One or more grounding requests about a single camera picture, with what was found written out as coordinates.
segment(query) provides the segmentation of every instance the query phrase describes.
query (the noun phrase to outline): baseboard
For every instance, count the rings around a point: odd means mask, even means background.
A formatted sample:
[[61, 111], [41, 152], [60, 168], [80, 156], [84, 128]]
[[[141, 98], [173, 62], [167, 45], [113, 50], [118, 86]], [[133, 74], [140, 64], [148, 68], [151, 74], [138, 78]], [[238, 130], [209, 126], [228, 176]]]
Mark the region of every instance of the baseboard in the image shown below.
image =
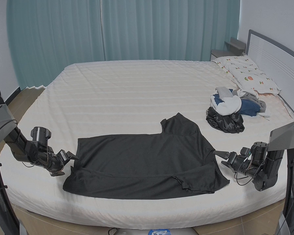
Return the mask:
[[6, 103], [7, 105], [9, 105], [9, 104], [12, 102], [12, 100], [15, 99], [15, 97], [16, 97], [20, 92], [21, 92], [21, 89], [20, 89], [20, 88], [17, 88], [17, 89], [15, 90], [15, 92], [13, 92], [11, 96], [9, 96], [9, 98], [5, 101], [5, 103]]

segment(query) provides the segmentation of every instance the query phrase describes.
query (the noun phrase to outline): black t-shirt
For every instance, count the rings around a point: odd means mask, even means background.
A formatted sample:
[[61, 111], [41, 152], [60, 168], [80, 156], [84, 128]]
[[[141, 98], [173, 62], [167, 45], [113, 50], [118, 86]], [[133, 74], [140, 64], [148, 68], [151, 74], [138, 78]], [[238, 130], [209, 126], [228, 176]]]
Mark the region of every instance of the black t-shirt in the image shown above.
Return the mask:
[[113, 199], [168, 199], [214, 193], [229, 183], [214, 148], [180, 113], [161, 121], [158, 134], [78, 139], [79, 161], [63, 190]]

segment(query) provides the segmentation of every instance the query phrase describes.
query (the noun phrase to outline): pillowcase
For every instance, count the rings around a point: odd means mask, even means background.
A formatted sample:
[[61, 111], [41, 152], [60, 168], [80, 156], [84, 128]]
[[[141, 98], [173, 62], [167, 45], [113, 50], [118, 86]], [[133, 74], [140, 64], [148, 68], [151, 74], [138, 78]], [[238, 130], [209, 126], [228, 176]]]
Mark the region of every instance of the pillowcase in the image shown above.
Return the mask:
[[241, 89], [253, 89], [258, 93], [279, 94], [281, 89], [248, 57], [227, 56], [214, 60]]

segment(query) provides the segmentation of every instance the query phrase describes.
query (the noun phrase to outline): fitted sheet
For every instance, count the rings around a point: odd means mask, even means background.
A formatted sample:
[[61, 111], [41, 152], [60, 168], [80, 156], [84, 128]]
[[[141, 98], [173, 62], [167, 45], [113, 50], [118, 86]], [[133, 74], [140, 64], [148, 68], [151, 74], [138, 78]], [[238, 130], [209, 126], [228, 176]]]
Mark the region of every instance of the fitted sheet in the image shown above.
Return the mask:
[[[260, 95], [271, 117], [243, 116], [245, 131], [223, 133], [209, 126], [206, 110], [215, 87], [237, 88], [214, 62], [105, 61], [66, 67], [27, 110], [19, 127], [43, 126], [52, 132], [49, 146], [76, 153], [77, 139], [109, 134], [161, 132], [160, 121], [180, 112], [194, 121], [216, 150], [236, 151], [256, 141], [268, 142], [270, 131], [294, 121], [283, 101]], [[277, 202], [285, 197], [286, 155], [276, 185], [263, 192], [249, 183], [239, 186], [221, 164], [230, 184], [214, 194], [164, 200], [117, 200], [80, 196], [63, 191], [70, 175], [50, 177], [40, 167], [17, 162], [9, 147], [0, 153], [1, 174], [11, 202], [62, 221], [119, 228], [182, 228], [220, 222]]]

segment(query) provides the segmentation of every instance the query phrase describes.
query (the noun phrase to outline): black furniture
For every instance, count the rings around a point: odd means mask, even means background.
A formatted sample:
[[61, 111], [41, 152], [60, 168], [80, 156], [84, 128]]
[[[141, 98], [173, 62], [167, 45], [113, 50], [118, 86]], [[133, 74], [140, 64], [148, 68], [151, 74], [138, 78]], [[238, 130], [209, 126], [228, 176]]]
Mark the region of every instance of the black furniture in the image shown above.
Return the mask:
[[241, 56], [246, 48], [245, 43], [235, 39], [234, 37], [231, 37], [229, 42], [225, 41], [224, 44], [227, 47], [227, 50], [212, 49], [210, 60], [224, 56]]

